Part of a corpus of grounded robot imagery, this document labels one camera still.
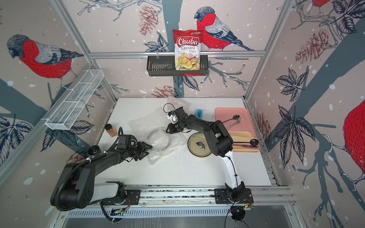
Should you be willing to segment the clear bubble wrap sheet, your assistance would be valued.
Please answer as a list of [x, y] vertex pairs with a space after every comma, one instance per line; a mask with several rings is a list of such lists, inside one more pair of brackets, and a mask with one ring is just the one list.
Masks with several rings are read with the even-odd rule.
[[191, 103], [185, 101], [182, 98], [168, 97], [167, 102], [170, 103], [165, 107], [165, 111], [170, 112], [172, 110], [182, 107], [187, 114], [190, 114]]
[[166, 132], [170, 123], [168, 114], [161, 107], [152, 113], [128, 122], [133, 135], [139, 141], [152, 146], [147, 156], [151, 166], [187, 144], [187, 138], [183, 133], [168, 134]]

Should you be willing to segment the white plate dark rim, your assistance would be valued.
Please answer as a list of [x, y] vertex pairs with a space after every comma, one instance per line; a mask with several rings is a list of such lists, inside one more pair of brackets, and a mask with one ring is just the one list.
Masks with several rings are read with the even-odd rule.
[[167, 150], [172, 144], [172, 136], [167, 134], [166, 129], [157, 128], [148, 133], [147, 143], [153, 146], [153, 150], [160, 152]]

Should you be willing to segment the speckled cream plate dark rim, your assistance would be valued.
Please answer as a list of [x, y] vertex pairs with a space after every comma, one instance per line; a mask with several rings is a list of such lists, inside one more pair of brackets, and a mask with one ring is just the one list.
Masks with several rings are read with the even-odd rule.
[[192, 134], [188, 139], [187, 145], [190, 153], [196, 157], [203, 158], [212, 154], [203, 133]]

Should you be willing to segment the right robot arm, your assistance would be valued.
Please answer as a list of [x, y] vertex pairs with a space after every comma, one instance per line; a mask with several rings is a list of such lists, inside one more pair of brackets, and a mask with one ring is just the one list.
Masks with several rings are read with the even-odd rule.
[[246, 187], [236, 171], [233, 160], [233, 139], [223, 123], [221, 121], [209, 122], [194, 115], [188, 115], [182, 107], [167, 114], [172, 121], [167, 126], [168, 134], [180, 133], [184, 129], [204, 134], [210, 151], [220, 157], [223, 165], [228, 198], [234, 203], [241, 201]]

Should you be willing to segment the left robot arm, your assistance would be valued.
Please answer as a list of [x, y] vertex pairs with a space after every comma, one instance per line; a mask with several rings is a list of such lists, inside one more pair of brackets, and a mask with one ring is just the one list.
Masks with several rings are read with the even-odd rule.
[[95, 184], [95, 177], [108, 168], [129, 161], [140, 161], [149, 155], [153, 147], [145, 142], [131, 146], [115, 143], [99, 156], [80, 163], [67, 164], [50, 198], [50, 204], [59, 211], [83, 209], [96, 201], [115, 198], [123, 203], [127, 193], [122, 182], [109, 181]]

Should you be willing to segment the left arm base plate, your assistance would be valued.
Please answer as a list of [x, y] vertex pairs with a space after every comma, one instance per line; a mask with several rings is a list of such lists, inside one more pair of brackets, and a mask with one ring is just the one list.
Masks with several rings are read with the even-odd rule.
[[115, 197], [103, 199], [101, 202], [104, 206], [134, 206], [138, 205], [140, 195], [140, 190], [125, 190], [124, 193], [118, 193]]

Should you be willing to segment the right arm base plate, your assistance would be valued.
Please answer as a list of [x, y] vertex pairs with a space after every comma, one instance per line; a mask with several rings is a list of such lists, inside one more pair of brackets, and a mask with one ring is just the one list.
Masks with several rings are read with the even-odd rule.
[[214, 189], [216, 204], [253, 204], [254, 200], [250, 189], [244, 189], [238, 193], [233, 193], [227, 189]]

